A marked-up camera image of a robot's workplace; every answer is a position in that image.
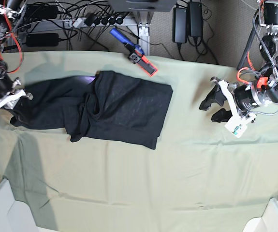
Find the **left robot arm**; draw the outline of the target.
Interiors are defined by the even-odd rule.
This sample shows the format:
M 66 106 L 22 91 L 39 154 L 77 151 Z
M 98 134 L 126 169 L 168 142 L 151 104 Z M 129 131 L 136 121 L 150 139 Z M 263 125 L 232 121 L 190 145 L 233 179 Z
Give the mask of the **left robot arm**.
M 254 121 L 258 107 L 278 105 L 278 0 L 260 0 L 252 20 L 252 31 L 237 67 L 237 81 L 228 83 L 212 77 L 213 89 L 199 109 L 207 111 L 212 104 L 221 108 L 213 122 Z

